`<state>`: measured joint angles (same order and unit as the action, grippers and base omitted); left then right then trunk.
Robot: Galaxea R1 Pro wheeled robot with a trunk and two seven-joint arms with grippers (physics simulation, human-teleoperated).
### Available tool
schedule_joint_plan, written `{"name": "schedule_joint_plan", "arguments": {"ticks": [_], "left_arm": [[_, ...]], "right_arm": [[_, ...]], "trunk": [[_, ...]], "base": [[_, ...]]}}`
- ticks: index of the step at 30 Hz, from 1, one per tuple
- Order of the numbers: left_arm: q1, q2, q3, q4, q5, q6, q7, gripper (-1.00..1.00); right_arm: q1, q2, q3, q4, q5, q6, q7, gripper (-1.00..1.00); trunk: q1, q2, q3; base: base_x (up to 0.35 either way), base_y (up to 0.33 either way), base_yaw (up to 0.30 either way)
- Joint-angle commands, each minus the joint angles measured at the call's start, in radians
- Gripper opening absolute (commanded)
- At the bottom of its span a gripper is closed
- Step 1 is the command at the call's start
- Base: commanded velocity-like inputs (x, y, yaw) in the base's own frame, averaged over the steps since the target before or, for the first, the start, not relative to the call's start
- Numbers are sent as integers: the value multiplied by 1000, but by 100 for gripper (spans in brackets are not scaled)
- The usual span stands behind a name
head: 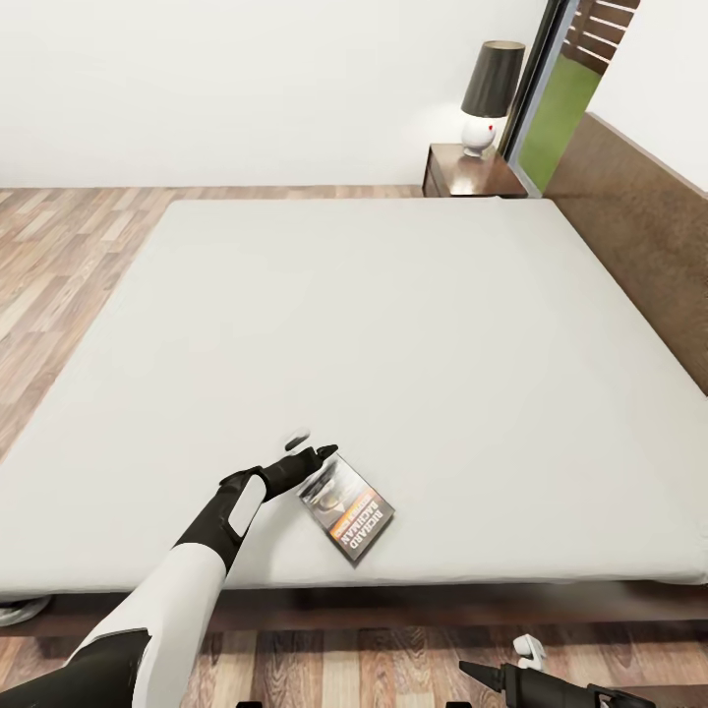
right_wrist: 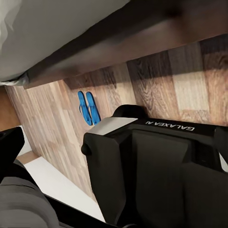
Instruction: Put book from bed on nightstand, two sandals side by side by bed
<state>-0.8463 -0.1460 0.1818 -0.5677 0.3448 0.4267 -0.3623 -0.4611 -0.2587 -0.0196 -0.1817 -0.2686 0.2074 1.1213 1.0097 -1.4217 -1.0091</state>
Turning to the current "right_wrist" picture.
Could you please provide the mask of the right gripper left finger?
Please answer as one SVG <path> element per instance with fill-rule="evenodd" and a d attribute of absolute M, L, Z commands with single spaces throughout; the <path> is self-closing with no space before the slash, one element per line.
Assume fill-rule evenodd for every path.
<path fill-rule="evenodd" d="M 0 183 L 25 144 L 20 126 L 0 132 Z"/>

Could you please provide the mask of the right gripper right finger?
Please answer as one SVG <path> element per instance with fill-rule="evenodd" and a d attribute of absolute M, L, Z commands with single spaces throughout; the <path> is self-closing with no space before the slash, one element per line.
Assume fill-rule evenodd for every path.
<path fill-rule="evenodd" d="M 228 127 L 217 126 L 213 137 L 213 144 L 228 165 Z"/>

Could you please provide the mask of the sandal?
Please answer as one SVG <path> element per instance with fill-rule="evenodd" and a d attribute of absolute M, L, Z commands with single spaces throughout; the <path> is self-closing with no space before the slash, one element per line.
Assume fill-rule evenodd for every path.
<path fill-rule="evenodd" d="M 87 97 L 87 100 L 89 103 L 88 108 L 89 108 L 89 111 L 91 114 L 92 122 L 94 125 L 96 125 L 97 123 L 99 123 L 101 121 L 101 118 L 100 118 L 100 115 L 97 111 L 93 95 L 91 94 L 91 92 L 87 92 L 86 97 Z"/>
<path fill-rule="evenodd" d="M 78 97 L 79 97 L 80 109 L 81 109 L 81 112 L 83 113 L 83 117 L 85 118 L 86 122 L 91 126 L 93 124 L 91 119 L 91 114 L 89 113 L 89 108 L 86 105 L 84 94 L 82 93 L 82 91 L 78 92 Z"/>

